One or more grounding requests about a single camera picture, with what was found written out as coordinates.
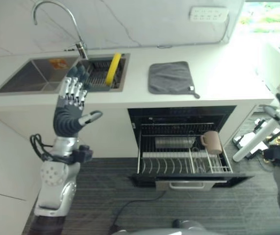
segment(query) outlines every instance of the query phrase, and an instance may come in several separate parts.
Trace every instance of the sink basin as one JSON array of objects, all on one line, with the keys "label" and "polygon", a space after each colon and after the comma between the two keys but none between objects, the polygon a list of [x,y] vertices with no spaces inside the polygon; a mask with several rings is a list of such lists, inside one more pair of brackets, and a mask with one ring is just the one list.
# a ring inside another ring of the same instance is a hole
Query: sink basin
[{"label": "sink basin", "polygon": [[121,92],[129,54],[123,54],[110,86],[104,81],[112,55],[30,59],[0,86],[0,95],[56,94],[65,76],[76,76],[89,92]]}]

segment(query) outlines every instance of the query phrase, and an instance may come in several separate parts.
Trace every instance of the cable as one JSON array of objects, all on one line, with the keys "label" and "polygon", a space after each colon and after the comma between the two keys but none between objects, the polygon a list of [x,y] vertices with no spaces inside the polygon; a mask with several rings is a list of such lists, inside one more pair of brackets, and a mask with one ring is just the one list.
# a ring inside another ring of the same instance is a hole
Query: cable
[{"label": "cable", "polygon": [[114,219],[114,221],[113,221],[113,223],[112,223],[112,225],[111,225],[110,227],[113,227],[113,226],[116,224],[116,222],[117,222],[117,220],[118,220],[120,214],[121,214],[122,211],[126,208],[127,205],[129,205],[129,204],[131,204],[131,203],[134,203],[134,202],[153,202],[153,201],[157,201],[158,199],[162,198],[165,194],[166,194],[166,191],[164,191],[160,196],[158,196],[157,198],[154,198],[154,199],[148,199],[148,200],[132,200],[132,201],[128,201],[127,203],[125,203],[125,204],[120,208],[120,210],[118,211],[118,213],[117,213],[117,215],[116,215],[116,217],[115,217],[115,219]]},{"label": "cable", "polygon": [[34,149],[34,152],[42,161],[56,161],[66,164],[69,164],[73,161],[73,158],[71,156],[65,158],[50,154],[50,152],[48,152],[45,147],[52,147],[52,145],[44,144],[42,142],[42,137],[40,134],[31,135],[29,140]]},{"label": "cable", "polygon": [[261,167],[262,170],[266,171],[266,172],[269,172],[269,173],[273,173],[272,170],[269,170],[269,169],[266,169],[265,166],[263,166],[262,162],[260,161],[260,159],[258,158],[258,156],[256,157],[257,161],[258,161],[258,164],[259,166]]},{"label": "cable", "polygon": [[45,149],[45,147],[52,147],[52,145],[43,144],[40,134],[31,135],[29,140],[34,149],[34,152],[41,160],[44,161],[47,159],[47,157],[51,157],[51,154]]}]

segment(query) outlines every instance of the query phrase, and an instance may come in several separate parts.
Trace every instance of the floor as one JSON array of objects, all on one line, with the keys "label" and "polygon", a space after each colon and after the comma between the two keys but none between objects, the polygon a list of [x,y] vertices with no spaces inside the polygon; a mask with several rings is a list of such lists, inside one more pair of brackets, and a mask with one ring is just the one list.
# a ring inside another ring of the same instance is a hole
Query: floor
[{"label": "floor", "polygon": [[[261,116],[254,114],[240,132],[252,130],[253,121]],[[117,224],[135,231],[170,227],[174,219],[182,218],[197,220],[208,230],[226,235],[279,235],[280,210],[272,173],[262,170],[257,159],[234,163],[231,157],[236,151],[231,143],[226,147],[233,170],[255,175],[252,179],[229,189],[167,192],[158,201],[129,205]],[[125,202],[161,194],[150,188],[134,188],[128,176],[135,171],[136,159],[94,159],[83,165],[63,234],[106,235]]]}]

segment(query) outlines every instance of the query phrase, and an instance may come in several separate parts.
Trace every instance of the marble wall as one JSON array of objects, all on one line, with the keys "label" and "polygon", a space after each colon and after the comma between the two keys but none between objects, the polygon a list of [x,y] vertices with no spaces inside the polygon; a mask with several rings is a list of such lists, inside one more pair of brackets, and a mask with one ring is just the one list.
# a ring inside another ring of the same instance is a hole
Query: marble wall
[{"label": "marble wall", "polygon": [[[243,0],[60,0],[73,12],[89,49],[176,46],[228,41]],[[74,44],[69,15],[43,4],[31,17],[36,0],[0,0],[0,56],[60,51]],[[226,6],[224,23],[193,23],[192,6]]]}]

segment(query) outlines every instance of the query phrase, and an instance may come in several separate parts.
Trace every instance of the countertop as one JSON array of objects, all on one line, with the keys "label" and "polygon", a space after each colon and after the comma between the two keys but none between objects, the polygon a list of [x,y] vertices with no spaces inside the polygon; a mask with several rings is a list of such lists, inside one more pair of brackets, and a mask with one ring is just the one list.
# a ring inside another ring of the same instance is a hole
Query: countertop
[{"label": "countertop", "polygon": [[[115,50],[91,50],[88,54],[130,53],[126,80],[122,92],[89,93],[89,108],[136,108],[234,105],[255,100],[257,104],[269,103],[274,96],[257,78],[250,58],[253,51],[241,42],[227,45],[184,46],[167,49],[124,48]],[[0,57],[0,85],[30,58],[77,55],[71,52],[48,52],[38,54]],[[192,95],[151,94],[148,91],[148,70],[151,64],[187,61],[195,84]],[[0,96],[0,111],[23,110],[30,106],[51,106],[56,94],[27,94]]]}]

